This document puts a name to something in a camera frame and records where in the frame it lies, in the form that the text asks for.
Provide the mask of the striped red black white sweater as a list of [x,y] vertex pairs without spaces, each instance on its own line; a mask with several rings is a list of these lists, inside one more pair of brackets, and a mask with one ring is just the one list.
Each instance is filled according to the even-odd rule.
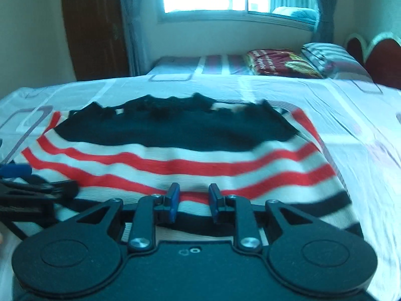
[[123,105],[56,111],[44,132],[14,157],[49,182],[73,180],[79,194],[56,207],[65,220],[111,198],[125,203],[181,188],[173,229],[225,237],[214,228],[208,189],[263,205],[269,199],[361,235],[345,182],[299,107],[227,104],[201,94],[150,95]]

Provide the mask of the white quilt with square pattern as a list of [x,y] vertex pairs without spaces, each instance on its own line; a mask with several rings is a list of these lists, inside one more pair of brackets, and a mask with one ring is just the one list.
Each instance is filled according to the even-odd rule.
[[400,299],[400,92],[367,82],[224,75],[148,75],[19,88],[1,99],[1,161],[9,162],[39,137],[55,111],[92,102],[188,97],[301,108],[317,129],[351,195],[379,267],[370,292]]

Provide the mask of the striped bed sheet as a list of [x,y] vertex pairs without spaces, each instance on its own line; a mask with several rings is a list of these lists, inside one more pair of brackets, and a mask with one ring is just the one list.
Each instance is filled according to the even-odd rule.
[[160,58],[149,75],[213,74],[252,76],[253,72],[243,55],[209,55],[195,57],[165,56]]

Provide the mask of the red patterned folded blanket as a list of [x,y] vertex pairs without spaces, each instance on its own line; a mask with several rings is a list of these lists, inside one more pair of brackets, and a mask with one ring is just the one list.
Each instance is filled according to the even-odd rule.
[[251,50],[245,61],[256,76],[322,79],[322,74],[290,49]]

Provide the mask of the dark wooden door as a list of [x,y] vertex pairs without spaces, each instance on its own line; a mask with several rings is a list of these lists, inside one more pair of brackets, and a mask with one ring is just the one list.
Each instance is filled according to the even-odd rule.
[[61,0],[76,79],[129,76],[120,0]]

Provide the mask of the striped grey pillow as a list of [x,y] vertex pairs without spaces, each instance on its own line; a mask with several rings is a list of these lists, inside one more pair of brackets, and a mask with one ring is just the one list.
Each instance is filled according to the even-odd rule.
[[373,83],[367,70],[342,46],[309,43],[302,46],[301,53],[325,78]]

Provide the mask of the red headboard with white trim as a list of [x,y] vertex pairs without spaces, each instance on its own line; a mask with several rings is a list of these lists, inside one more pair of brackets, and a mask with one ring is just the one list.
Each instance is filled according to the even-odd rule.
[[373,82],[400,90],[400,37],[382,32],[367,42],[360,34],[352,33],[344,43],[345,49],[368,72]]

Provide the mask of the light blue cushion on sill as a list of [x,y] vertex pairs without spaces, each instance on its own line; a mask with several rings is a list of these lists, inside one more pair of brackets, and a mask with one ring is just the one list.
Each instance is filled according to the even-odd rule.
[[311,8],[280,6],[272,11],[273,14],[294,18],[304,23],[315,24],[317,11]]

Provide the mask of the blue-grey left curtain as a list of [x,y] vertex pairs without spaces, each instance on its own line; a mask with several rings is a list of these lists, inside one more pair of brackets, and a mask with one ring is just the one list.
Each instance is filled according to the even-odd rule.
[[148,46],[141,20],[142,0],[120,0],[126,53],[131,76],[142,76],[150,66]]

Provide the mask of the blue-grey curtain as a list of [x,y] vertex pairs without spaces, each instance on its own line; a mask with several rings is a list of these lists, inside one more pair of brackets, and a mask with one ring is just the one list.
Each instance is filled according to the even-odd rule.
[[332,43],[334,39],[334,13],[338,0],[316,0],[318,17],[313,33],[313,42]]
[[120,0],[126,53],[131,76],[142,76],[150,66],[148,46],[141,20],[142,0]]

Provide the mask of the blue-grey right curtain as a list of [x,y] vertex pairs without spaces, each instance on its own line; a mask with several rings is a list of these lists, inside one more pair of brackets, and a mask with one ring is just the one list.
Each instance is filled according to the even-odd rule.
[[334,39],[334,13],[338,0],[316,0],[318,17],[313,33],[313,42],[332,43]]

